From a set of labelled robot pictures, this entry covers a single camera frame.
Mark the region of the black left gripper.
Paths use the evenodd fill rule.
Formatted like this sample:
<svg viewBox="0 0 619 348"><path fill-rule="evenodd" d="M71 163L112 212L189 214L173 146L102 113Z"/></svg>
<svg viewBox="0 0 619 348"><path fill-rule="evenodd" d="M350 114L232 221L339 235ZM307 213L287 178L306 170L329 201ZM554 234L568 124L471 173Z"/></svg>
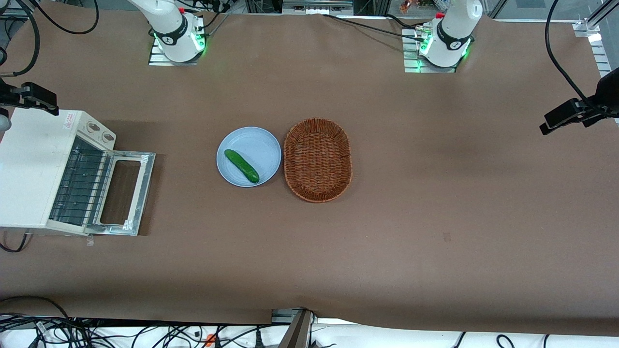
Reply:
<svg viewBox="0 0 619 348"><path fill-rule="evenodd" d="M602 77L595 89L594 95L582 100L585 104L581 121L584 127L590 127L603 119L619 116L619 69ZM579 99L569 99L544 116L545 122L539 126L546 136L562 126L578 121L582 108Z"/></svg>

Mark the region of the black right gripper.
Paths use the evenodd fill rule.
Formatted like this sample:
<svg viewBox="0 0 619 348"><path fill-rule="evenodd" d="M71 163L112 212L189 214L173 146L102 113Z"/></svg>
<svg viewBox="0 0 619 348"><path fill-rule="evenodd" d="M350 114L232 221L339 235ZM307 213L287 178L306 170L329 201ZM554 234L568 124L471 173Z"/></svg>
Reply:
<svg viewBox="0 0 619 348"><path fill-rule="evenodd" d="M16 87L0 78L0 106L34 108L54 116L59 115L56 94L33 82L25 82L22 86Z"/></svg>

